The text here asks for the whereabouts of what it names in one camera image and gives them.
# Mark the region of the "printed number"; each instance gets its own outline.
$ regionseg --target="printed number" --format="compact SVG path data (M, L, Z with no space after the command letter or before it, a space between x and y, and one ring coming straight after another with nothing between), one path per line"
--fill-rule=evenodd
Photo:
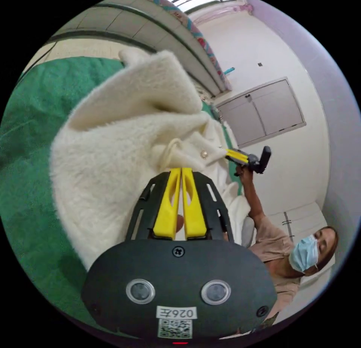
M185 310L185 309L181 309L181 310L162 309L161 310L161 315L166 318L169 318L169 317L177 318L178 315L181 318L185 318L185 317L192 318L193 314L194 314L193 310L191 310L191 309L188 309L188 310Z

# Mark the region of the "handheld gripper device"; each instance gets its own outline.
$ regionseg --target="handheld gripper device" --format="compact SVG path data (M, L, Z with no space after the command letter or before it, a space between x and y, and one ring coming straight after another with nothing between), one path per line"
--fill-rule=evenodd
M180 187L185 241L174 240ZM261 260L234 242L213 181L191 169L171 169L149 181L125 241L94 262L81 296L107 330L173 341L251 331L277 299Z

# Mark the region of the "blue face mask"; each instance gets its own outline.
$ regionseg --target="blue face mask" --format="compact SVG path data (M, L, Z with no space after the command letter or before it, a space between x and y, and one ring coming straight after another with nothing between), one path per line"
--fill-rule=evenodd
M302 239L288 257L291 267L301 273L314 265L317 268L318 259L317 239L313 235Z

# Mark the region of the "screw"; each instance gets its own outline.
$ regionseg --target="screw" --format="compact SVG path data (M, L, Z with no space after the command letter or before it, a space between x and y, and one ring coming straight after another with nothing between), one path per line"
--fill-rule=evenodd
M257 310L257 317L263 317L268 313L268 307L262 306Z
M175 248L173 248L172 253L176 258L180 258L184 255L185 252L184 252L184 248L175 247Z

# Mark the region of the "green bed sheet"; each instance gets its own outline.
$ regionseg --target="green bed sheet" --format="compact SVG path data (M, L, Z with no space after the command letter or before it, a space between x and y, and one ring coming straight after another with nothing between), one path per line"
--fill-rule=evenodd
M101 330L81 302L86 271L56 217L49 149L71 109L122 68L120 61L92 57L37 65L15 88L0 126L0 215L10 245L52 305ZM212 115L207 104L203 109ZM229 166L238 181L234 163Z

